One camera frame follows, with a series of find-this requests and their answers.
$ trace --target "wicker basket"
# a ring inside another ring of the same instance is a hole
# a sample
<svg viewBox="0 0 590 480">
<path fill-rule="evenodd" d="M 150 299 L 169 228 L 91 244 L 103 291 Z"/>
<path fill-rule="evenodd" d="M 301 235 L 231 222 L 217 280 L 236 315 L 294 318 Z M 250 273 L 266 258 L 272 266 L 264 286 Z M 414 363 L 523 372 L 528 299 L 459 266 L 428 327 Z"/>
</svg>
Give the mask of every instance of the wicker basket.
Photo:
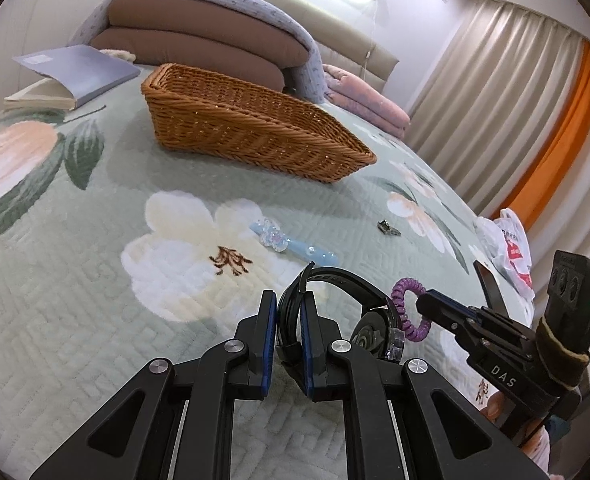
<svg viewBox="0 0 590 480">
<path fill-rule="evenodd" d="M 377 158 L 310 103 L 222 74 L 160 66 L 142 83 L 155 137 L 170 150 L 222 156 L 322 182 Z"/>
</svg>

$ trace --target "beige upholstered headboard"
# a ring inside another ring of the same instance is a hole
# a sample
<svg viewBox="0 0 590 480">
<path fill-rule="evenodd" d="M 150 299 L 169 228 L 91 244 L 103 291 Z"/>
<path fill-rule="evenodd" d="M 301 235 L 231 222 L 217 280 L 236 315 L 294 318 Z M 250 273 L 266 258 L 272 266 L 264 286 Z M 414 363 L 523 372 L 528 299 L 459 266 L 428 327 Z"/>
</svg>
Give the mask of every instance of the beige upholstered headboard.
<svg viewBox="0 0 590 480">
<path fill-rule="evenodd" d="M 322 61 L 363 78 L 381 91 L 398 59 L 371 38 L 306 0 L 264 0 L 304 27 L 319 45 Z"/>
</svg>

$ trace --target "book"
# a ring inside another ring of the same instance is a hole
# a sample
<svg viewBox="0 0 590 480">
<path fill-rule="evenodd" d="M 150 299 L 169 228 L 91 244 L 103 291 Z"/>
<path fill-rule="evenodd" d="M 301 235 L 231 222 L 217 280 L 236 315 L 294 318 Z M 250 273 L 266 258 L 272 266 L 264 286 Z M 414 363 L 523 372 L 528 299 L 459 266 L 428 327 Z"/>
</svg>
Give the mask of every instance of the book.
<svg viewBox="0 0 590 480">
<path fill-rule="evenodd" d="M 74 110 L 140 74 L 133 64 L 88 45 L 53 48 L 13 60 L 46 77 L 6 97 L 5 108 Z"/>
</svg>

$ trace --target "gray book cover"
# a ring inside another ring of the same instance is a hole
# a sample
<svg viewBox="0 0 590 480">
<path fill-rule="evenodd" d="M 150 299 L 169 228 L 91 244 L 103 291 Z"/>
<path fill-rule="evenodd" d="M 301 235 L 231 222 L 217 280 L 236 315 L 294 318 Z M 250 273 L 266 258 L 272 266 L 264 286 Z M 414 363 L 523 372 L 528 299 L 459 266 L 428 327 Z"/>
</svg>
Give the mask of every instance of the gray book cover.
<svg viewBox="0 0 590 480">
<path fill-rule="evenodd" d="M 13 60 L 62 83 L 73 95 L 76 108 L 140 74 L 140 69 L 133 64 L 107 56 L 88 45 L 53 48 Z"/>
</svg>

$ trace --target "pink blanket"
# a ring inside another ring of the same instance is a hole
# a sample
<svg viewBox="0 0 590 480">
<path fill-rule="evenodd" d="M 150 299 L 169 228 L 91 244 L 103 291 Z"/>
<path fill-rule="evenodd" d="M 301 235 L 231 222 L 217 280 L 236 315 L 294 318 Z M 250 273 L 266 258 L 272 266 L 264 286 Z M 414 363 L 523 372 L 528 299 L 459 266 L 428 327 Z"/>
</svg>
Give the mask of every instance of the pink blanket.
<svg viewBox="0 0 590 480">
<path fill-rule="evenodd" d="M 324 65 L 328 91 L 333 104 L 360 116 L 399 139 L 410 124 L 405 111 L 354 74 L 332 65 Z"/>
</svg>

